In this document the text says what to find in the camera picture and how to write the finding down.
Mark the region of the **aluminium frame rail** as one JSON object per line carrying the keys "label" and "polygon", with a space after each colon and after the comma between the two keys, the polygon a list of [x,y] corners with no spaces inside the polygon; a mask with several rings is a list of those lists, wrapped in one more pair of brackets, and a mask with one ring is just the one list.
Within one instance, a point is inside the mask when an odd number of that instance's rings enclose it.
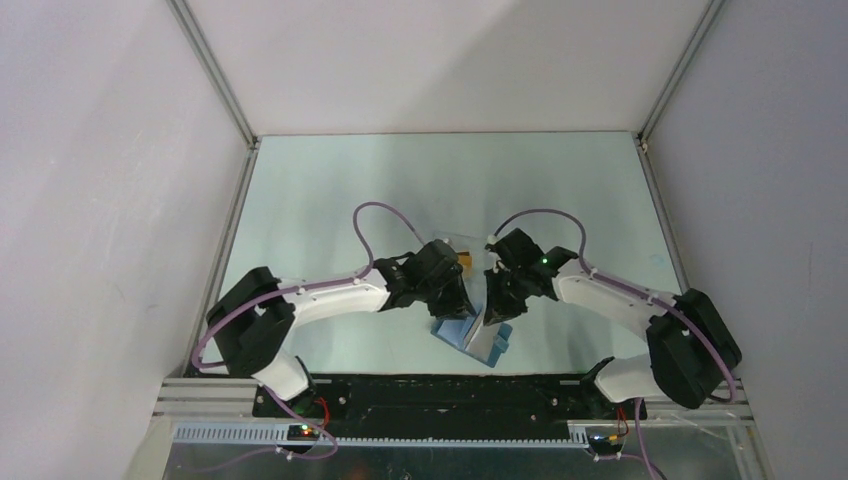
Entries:
{"label": "aluminium frame rail", "polygon": [[672,103],[680,87],[684,83],[687,74],[695,64],[703,44],[707,41],[715,28],[720,16],[723,14],[727,1],[710,0],[701,12],[695,27],[689,35],[683,50],[675,61],[668,74],[660,93],[653,101],[641,127],[633,134],[642,172],[647,183],[652,205],[659,221],[663,239],[670,255],[672,271],[675,274],[677,285],[686,290],[690,287],[690,281],[680,253],[678,241],[673,229],[669,209],[663,198],[662,187],[659,182],[657,169],[651,159],[652,137],[661,123],[665,112]]}
{"label": "aluminium frame rail", "polygon": [[189,356],[206,328],[204,316],[215,302],[241,215],[249,177],[255,163],[257,134],[244,110],[231,76],[211,41],[212,28],[201,18],[203,1],[167,3],[185,43],[201,72],[195,89],[209,96],[202,109],[190,153],[187,185],[197,195],[194,219],[209,235],[208,265],[199,287],[198,304],[185,350]]}

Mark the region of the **blue card holder wallet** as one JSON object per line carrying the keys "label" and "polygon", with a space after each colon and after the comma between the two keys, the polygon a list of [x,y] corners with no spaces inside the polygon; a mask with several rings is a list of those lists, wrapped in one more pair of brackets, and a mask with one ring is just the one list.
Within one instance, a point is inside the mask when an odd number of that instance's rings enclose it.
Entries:
{"label": "blue card holder wallet", "polygon": [[481,316],[436,319],[430,327],[434,337],[488,368],[508,350],[512,331],[508,323],[484,325]]}

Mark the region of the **left aluminium frame rail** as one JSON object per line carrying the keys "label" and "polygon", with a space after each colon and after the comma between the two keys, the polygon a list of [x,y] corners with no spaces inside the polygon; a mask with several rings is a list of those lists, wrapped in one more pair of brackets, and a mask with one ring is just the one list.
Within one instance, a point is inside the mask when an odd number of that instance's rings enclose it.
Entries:
{"label": "left aluminium frame rail", "polygon": [[211,41],[212,28],[201,18],[203,1],[167,3],[185,43],[201,72],[195,89],[209,96],[202,109],[190,153],[187,185],[197,195],[194,219],[209,235],[208,265],[199,287],[198,304],[185,350],[189,356],[206,328],[204,316],[215,302],[241,215],[249,177],[255,163],[257,134],[244,110],[231,76]]}

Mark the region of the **right aluminium frame rail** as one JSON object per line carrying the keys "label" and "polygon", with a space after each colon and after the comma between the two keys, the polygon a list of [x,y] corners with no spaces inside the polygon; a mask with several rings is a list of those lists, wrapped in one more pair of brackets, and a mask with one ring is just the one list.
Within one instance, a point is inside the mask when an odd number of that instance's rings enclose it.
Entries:
{"label": "right aluminium frame rail", "polygon": [[663,198],[662,187],[659,182],[657,169],[651,159],[652,137],[661,123],[665,112],[672,103],[680,87],[684,83],[687,74],[695,64],[703,44],[707,41],[715,28],[720,16],[723,14],[727,1],[710,0],[701,12],[695,27],[689,35],[683,50],[675,61],[668,74],[660,93],[653,101],[641,127],[633,134],[642,172],[647,183],[652,205],[659,221],[663,239],[670,255],[672,271],[675,274],[677,285],[686,290],[690,287],[690,281],[680,253],[678,241],[673,229],[669,209]]}

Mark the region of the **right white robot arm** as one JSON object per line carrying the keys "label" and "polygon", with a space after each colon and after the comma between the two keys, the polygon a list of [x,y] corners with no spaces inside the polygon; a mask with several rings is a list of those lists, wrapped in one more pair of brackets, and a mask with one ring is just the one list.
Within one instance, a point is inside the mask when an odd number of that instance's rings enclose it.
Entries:
{"label": "right white robot arm", "polygon": [[700,290],[674,294],[602,274],[569,249],[543,251],[519,228],[490,237],[486,249],[494,264],[484,273],[485,325],[517,318],[529,298],[543,297],[593,312],[646,344],[645,354],[606,358],[584,375],[581,402],[593,417],[637,398],[697,409],[741,363],[737,342]]}

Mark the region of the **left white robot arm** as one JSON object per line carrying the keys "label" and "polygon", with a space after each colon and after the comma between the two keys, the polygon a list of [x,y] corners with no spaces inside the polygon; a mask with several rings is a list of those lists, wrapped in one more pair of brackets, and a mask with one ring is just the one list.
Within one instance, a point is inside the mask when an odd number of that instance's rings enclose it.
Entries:
{"label": "left white robot arm", "polygon": [[277,397],[292,416],[316,403],[304,362],[283,344],[295,328],[351,313],[383,312],[426,305],[438,320],[473,316],[459,255],[436,239],[416,252],[373,260],[350,277],[280,287],[269,268],[249,271],[207,313],[207,341],[221,355],[218,365],[233,378],[252,378]]}

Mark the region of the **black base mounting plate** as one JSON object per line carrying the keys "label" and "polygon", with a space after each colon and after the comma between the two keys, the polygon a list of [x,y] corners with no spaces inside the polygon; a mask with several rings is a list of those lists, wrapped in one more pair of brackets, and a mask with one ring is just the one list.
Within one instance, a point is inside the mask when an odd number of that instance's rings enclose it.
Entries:
{"label": "black base mounting plate", "polygon": [[612,403],[579,374],[318,374],[295,410],[338,439],[568,440],[571,421],[647,417]]}

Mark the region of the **clear acrylic box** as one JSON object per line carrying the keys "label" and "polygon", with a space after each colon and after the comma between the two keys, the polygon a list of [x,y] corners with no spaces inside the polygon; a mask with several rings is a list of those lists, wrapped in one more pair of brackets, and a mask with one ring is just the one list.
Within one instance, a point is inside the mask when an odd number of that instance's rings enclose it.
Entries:
{"label": "clear acrylic box", "polygon": [[494,260],[486,236],[471,236],[446,230],[433,230],[432,237],[444,241],[456,254],[462,267],[462,279],[469,284],[485,283],[485,272]]}

